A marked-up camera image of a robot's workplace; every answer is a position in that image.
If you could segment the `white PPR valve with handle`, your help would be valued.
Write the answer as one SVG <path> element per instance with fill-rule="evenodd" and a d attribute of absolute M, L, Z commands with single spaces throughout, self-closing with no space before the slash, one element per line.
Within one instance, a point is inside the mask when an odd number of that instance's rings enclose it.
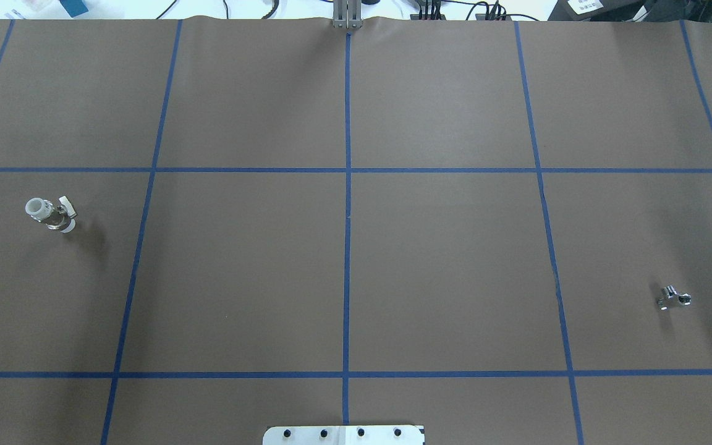
<path fill-rule="evenodd" d="M 32 220 L 45 225 L 48 230 L 67 234 L 76 227 L 77 212 L 65 195 L 59 198 L 56 205 L 35 197 L 28 200 L 23 208 Z"/>

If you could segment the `brown table mat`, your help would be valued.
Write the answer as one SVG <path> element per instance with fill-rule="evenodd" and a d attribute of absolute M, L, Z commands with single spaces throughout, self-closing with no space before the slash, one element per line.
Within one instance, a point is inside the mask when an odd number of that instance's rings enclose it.
<path fill-rule="evenodd" d="M 0 19 L 0 444 L 342 423 L 712 444 L 712 23 Z"/>

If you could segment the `aluminium frame post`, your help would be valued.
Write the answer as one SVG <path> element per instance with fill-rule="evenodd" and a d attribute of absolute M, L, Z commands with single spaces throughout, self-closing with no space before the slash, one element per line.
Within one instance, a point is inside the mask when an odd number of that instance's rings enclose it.
<path fill-rule="evenodd" d="M 331 4 L 333 4 L 334 28 L 354 30 L 362 27 L 362 1 L 333 0 Z"/>

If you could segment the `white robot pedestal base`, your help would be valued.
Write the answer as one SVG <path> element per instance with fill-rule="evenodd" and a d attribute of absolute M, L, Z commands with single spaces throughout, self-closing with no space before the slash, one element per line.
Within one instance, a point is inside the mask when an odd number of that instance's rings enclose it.
<path fill-rule="evenodd" d="M 279 426 L 265 431 L 263 444 L 425 444 L 423 426 Z"/>

